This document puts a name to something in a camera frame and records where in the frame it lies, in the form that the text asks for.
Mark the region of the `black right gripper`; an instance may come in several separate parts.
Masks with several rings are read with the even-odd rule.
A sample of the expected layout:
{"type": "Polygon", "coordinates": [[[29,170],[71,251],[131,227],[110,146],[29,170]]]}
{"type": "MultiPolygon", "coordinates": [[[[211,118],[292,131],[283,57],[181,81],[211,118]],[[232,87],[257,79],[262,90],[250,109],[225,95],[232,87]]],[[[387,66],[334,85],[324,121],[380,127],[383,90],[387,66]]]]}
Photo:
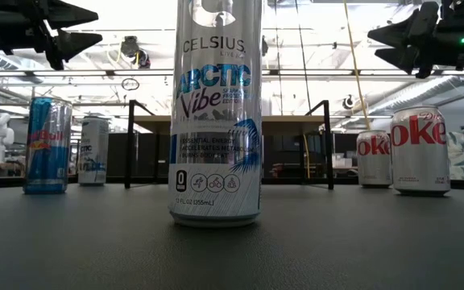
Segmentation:
{"type": "MultiPolygon", "coordinates": [[[[454,67],[464,68],[464,0],[441,0],[441,20],[437,24],[438,10],[436,2],[424,2],[403,22],[371,30],[367,37],[382,44],[420,44],[437,25],[437,39],[454,54],[454,67]]],[[[421,61],[433,63],[426,47],[382,48],[375,55],[406,73],[412,73],[421,61]]]]}

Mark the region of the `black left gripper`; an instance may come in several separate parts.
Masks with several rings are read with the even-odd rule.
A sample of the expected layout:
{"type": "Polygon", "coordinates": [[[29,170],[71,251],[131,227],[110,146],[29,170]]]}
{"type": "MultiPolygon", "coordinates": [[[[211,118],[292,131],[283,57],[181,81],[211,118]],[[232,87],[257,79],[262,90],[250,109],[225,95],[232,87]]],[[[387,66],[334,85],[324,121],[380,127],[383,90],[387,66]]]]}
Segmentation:
{"type": "Polygon", "coordinates": [[[61,60],[69,61],[85,49],[102,41],[93,33],[58,31],[98,20],[98,14],[61,0],[0,0],[0,51],[11,55],[15,49],[33,48],[36,52],[53,51],[61,60]]]}

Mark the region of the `silver Diet Coke can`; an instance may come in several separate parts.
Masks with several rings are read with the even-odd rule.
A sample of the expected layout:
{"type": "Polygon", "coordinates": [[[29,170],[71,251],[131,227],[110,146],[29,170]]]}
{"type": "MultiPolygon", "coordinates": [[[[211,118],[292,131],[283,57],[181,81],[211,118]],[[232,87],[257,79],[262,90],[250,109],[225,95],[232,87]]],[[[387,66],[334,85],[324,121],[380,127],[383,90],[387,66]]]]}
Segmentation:
{"type": "Polygon", "coordinates": [[[392,185],[390,138],[384,130],[365,130],[357,139],[358,182],[366,188],[392,185]]]}
{"type": "Polygon", "coordinates": [[[451,190],[445,119],[436,106],[397,110],[390,125],[393,188],[402,195],[451,190]]]}

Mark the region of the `dark grey can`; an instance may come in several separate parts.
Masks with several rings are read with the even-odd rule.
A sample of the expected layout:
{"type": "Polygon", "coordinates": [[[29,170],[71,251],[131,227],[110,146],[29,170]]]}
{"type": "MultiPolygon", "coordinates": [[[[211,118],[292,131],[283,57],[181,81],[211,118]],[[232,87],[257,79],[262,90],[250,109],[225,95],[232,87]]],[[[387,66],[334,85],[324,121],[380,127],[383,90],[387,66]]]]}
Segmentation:
{"type": "Polygon", "coordinates": [[[103,185],[106,182],[108,143],[108,120],[84,117],[77,166],[80,185],[103,185]]]}

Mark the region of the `blue silver Red Bull can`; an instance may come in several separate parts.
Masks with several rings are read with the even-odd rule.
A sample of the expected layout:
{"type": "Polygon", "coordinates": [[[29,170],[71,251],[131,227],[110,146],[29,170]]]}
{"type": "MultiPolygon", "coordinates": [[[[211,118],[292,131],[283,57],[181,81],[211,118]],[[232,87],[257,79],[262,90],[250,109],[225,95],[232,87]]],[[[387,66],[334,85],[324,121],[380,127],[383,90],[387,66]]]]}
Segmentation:
{"type": "Polygon", "coordinates": [[[72,112],[72,103],[63,99],[31,99],[23,185],[26,194],[66,191],[72,112]]]}

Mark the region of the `long ceiling light strip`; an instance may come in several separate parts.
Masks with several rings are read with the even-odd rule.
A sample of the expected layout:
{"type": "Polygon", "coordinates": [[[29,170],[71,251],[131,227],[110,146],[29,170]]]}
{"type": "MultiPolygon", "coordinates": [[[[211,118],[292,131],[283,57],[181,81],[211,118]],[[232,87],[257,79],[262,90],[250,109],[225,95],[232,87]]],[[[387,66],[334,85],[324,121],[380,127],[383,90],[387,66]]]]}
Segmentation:
{"type": "MultiPolygon", "coordinates": [[[[0,77],[114,77],[114,76],[168,76],[172,75],[170,69],[150,69],[150,70],[66,70],[66,71],[26,71],[26,70],[4,70],[0,71],[0,77]]],[[[381,76],[381,77],[400,77],[407,76],[403,71],[396,69],[360,69],[359,76],[381,76]]],[[[271,69],[263,70],[263,76],[309,76],[309,77],[332,77],[332,76],[354,76],[353,69],[271,69]]],[[[464,76],[464,71],[451,69],[434,69],[432,75],[435,76],[464,76]]]]}

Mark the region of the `white silver Celsius can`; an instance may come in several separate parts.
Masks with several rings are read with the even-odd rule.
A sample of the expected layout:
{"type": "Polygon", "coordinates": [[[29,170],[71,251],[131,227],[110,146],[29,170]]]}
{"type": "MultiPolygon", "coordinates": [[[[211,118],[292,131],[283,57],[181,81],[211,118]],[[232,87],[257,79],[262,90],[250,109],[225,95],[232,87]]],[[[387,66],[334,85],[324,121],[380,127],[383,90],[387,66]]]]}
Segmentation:
{"type": "Polygon", "coordinates": [[[263,0],[179,0],[168,210],[183,226],[253,223],[262,178],[263,0]]]}

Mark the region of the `black table mat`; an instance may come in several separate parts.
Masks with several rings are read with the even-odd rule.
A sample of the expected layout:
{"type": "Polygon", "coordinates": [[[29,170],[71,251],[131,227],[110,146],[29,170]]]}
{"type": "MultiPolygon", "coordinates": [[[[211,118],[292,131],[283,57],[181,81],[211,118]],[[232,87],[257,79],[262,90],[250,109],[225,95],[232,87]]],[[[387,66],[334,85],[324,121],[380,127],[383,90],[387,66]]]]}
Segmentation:
{"type": "Polygon", "coordinates": [[[266,186],[251,226],[176,225],[164,186],[0,188],[0,289],[464,290],[464,190],[266,186]]]}

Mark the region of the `silver ventilation duct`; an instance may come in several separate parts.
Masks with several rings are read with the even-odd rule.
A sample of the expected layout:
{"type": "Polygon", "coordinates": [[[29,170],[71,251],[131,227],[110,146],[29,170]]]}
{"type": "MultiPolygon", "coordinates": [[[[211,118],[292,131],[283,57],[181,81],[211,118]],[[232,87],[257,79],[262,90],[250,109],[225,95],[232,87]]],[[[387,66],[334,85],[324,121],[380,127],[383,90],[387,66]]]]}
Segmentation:
{"type": "Polygon", "coordinates": [[[460,77],[446,76],[433,78],[431,81],[417,82],[396,93],[390,94],[382,101],[370,105],[367,113],[381,114],[386,110],[394,111],[406,106],[412,106],[417,102],[445,93],[463,83],[460,77]]]}
{"type": "Polygon", "coordinates": [[[43,68],[43,65],[34,60],[0,53],[0,77],[13,77],[21,81],[40,84],[44,82],[44,79],[36,76],[32,71],[43,68]]]}

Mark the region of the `black partition wall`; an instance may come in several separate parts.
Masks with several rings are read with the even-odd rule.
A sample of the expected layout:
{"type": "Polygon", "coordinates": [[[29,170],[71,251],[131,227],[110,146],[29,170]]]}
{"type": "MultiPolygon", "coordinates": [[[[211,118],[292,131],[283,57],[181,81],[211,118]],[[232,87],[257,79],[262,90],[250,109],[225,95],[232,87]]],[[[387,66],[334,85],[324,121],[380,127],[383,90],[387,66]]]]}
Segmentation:
{"type": "MultiPolygon", "coordinates": [[[[135,153],[132,154],[132,177],[153,177],[157,135],[137,134],[135,153]]],[[[159,138],[159,160],[157,176],[168,176],[169,137],[159,138]]],[[[127,133],[111,133],[109,135],[106,176],[124,177],[126,171],[127,133]]]]}

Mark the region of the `wooden shelf black metal frame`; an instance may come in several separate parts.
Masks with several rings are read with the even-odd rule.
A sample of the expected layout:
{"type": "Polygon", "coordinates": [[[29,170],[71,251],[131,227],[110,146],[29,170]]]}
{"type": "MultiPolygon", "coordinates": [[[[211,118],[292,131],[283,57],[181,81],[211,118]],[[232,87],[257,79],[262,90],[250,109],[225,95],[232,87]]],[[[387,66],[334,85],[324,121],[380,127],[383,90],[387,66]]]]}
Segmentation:
{"type": "MultiPolygon", "coordinates": [[[[151,111],[141,104],[139,101],[130,100],[126,104],[128,106],[128,121],[126,133],[126,158],[125,158],[125,173],[122,180],[126,189],[129,189],[132,184],[165,184],[167,179],[159,177],[159,160],[160,160],[160,137],[170,133],[171,118],[166,115],[154,115],[151,111]],[[146,116],[137,116],[135,109],[139,107],[144,111],[148,111],[146,116]],[[132,168],[135,163],[136,149],[136,133],[134,125],[137,124],[143,129],[151,131],[154,135],[154,161],[153,161],[153,176],[151,177],[133,177],[132,168]]],[[[334,171],[332,165],[332,146],[333,136],[331,132],[329,103],[321,101],[313,107],[315,110],[322,108],[324,114],[322,116],[313,116],[311,112],[306,115],[272,115],[264,116],[262,121],[263,133],[266,135],[294,135],[300,138],[300,157],[309,156],[305,152],[305,137],[310,133],[317,133],[320,126],[324,127],[322,131],[324,139],[325,151],[325,177],[309,177],[306,172],[307,166],[304,161],[300,161],[301,177],[290,177],[278,179],[268,177],[262,179],[263,184],[269,185],[309,185],[316,186],[325,184],[329,190],[334,189],[334,171]]]]}

